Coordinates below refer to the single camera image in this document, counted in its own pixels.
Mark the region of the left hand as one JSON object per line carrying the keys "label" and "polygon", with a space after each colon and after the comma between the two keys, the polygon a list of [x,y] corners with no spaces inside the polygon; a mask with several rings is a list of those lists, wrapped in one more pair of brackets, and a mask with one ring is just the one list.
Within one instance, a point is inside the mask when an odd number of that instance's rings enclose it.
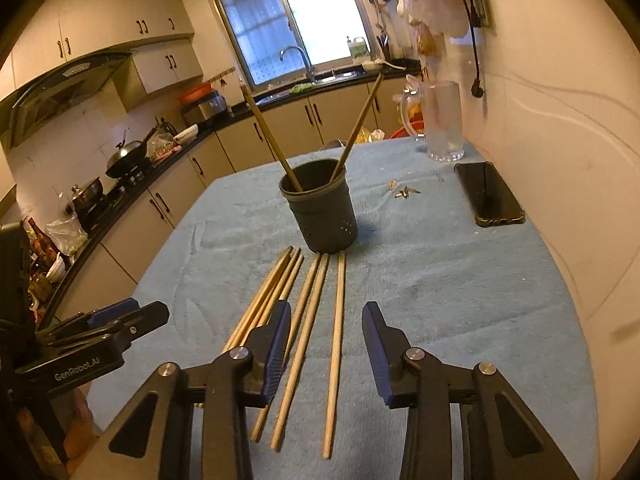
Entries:
{"label": "left hand", "polygon": [[[72,414],[65,430],[64,450],[68,458],[65,469],[68,474],[73,474],[93,448],[98,436],[94,432],[93,414],[84,390],[76,388],[71,396],[69,394],[60,396],[60,400],[66,408],[70,408],[70,414]],[[23,408],[18,413],[17,420],[40,471],[51,477],[52,465],[47,462],[40,446],[35,445],[36,423],[32,414],[27,408]]]}

